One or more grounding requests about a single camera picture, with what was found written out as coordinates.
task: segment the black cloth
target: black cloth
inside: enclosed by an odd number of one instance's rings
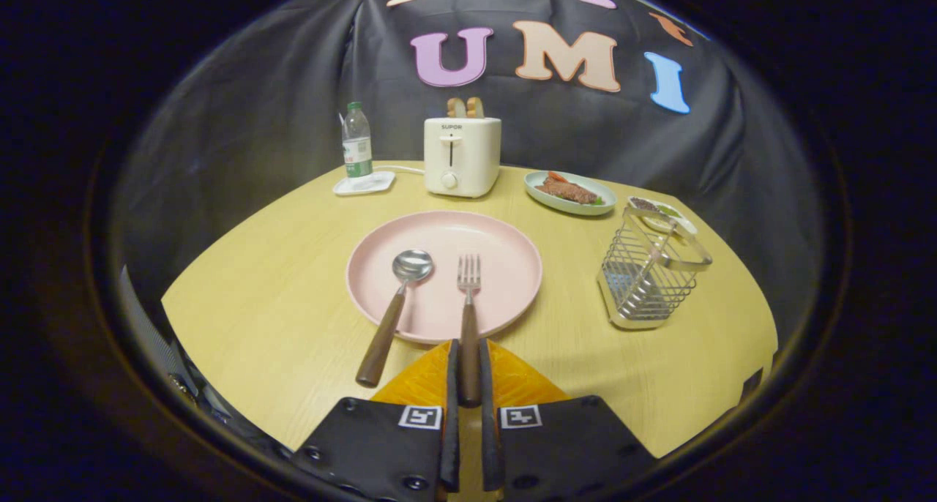
[[[613,0],[614,10],[578,0],[388,1],[289,1],[218,46],[168,95],[134,149],[122,198],[127,264],[151,315],[162,315],[162,294],[215,239],[341,165],[337,112],[348,102],[364,103],[375,159],[419,160],[424,119],[445,116],[448,98],[478,96],[503,121],[504,164],[682,199],[753,273],[780,343],[790,337],[822,271],[820,195],[796,130],[734,55],[689,28],[693,46],[682,44],[636,0]],[[621,91],[556,72],[519,78],[518,20],[549,23],[568,44],[585,31],[614,38]],[[423,83],[411,39],[447,33],[442,62],[455,70],[466,60],[456,34],[472,26],[495,32],[485,74],[458,88]],[[682,65],[689,114],[652,102],[645,52]]]

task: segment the purple letter u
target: purple letter u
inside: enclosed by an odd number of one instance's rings
[[[485,40],[495,33],[492,29],[464,29],[458,36],[466,40],[466,65],[461,70],[442,68],[442,42],[449,36],[428,33],[413,38],[416,48],[416,72],[419,79],[432,86],[462,86],[485,74]]]

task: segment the spoon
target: spoon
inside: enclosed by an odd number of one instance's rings
[[[358,368],[355,381],[364,386],[377,386],[381,381],[384,362],[387,361],[387,353],[391,349],[391,342],[394,341],[397,320],[400,319],[400,312],[404,308],[407,285],[410,282],[425,279],[433,271],[433,259],[422,250],[407,250],[395,256],[392,269],[402,285],[391,299],[391,304],[387,306],[381,325],[378,326],[378,331],[371,340],[371,346],[368,346],[365,358],[362,359],[361,366]]]

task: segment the fork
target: fork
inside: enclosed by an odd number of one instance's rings
[[[459,339],[458,396],[459,405],[477,408],[482,403],[481,362],[478,348],[478,322],[472,293],[482,287],[482,259],[478,255],[459,257],[459,272],[455,280],[466,293],[462,307],[462,337]]]

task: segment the water bottle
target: water bottle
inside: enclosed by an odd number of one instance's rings
[[[348,104],[348,115],[342,123],[342,147],[345,149],[345,172],[348,177],[360,179],[369,176],[372,171],[371,127],[361,110],[361,102]]]

